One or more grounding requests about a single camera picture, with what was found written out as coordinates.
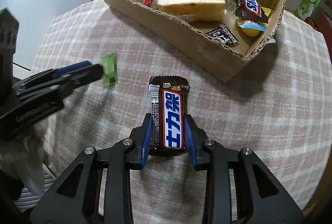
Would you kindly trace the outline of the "white gloved hand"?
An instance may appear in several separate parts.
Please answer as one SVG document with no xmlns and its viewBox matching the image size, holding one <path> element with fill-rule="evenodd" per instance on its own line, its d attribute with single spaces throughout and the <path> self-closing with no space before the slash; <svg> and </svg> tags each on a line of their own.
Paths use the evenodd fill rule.
<svg viewBox="0 0 332 224">
<path fill-rule="evenodd" d="M 48 119 L 44 119 L 8 141 L 1 140 L 1 171 L 12 179 L 20 179 L 38 196 L 44 191 L 43 163 L 48 162 L 43 147 L 47 128 Z"/>
</svg>

